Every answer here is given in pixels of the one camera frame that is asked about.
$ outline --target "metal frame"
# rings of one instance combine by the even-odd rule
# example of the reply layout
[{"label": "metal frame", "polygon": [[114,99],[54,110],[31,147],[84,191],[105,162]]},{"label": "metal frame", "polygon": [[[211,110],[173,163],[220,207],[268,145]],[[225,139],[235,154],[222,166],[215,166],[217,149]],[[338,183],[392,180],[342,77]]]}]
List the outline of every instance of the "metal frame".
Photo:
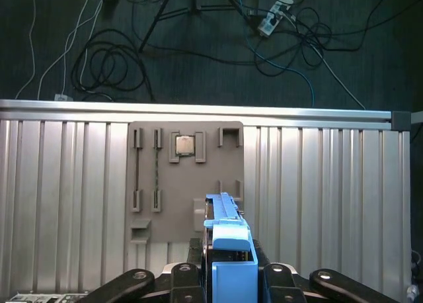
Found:
[{"label": "metal frame", "polygon": [[91,122],[237,120],[245,126],[390,130],[391,112],[268,107],[0,100],[1,120]]},{"label": "metal frame", "polygon": [[423,123],[423,111],[418,111],[411,114],[411,124],[418,123]]},{"label": "metal frame", "polygon": [[242,122],[245,219],[270,260],[404,300],[410,134],[390,112],[35,101],[0,101],[0,293],[186,259],[187,243],[124,242],[128,124],[158,120]]}]

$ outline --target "gray slot holder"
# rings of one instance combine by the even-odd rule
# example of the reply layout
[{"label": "gray slot holder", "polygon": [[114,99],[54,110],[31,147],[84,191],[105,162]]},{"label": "gray slot holder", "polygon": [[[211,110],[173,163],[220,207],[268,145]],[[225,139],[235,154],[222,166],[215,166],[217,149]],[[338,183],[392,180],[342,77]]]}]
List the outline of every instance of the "gray slot holder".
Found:
[{"label": "gray slot holder", "polygon": [[228,192],[242,209],[243,177],[240,122],[131,123],[127,241],[184,242],[200,237],[206,194]]}]

